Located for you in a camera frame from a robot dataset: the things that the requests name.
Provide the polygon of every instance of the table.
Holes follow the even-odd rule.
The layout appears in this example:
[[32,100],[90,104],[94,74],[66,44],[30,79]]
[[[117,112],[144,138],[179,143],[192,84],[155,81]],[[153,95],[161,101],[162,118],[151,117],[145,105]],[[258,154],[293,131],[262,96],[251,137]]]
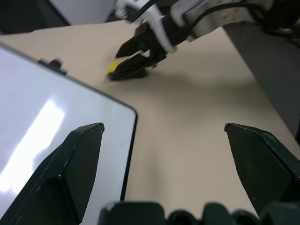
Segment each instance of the table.
[[33,172],[78,127],[102,122],[97,174],[83,224],[124,199],[136,112],[0,45],[0,219]]
[[206,202],[254,209],[236,173],[224,125],[272,132],[300,149],[222,28],[160,62],[140,80],[111,82],[106,70],[134,25],[112,22],[1,37],[32,57],[60,58],[70,76],[133,106],[138,114],[126,200],[156,201],[166,214],[197,217]]

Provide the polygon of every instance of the yellow block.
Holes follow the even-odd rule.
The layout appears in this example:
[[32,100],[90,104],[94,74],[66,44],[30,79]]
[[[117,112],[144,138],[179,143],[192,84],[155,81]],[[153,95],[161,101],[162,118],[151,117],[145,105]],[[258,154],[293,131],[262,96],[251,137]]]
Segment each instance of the yellow block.
[[111,74],[115,71],[115,69],[117,68],[117,66],[120,64],[121,62],[112,62],[111,64],[109,64],[108,67],[108,73]]

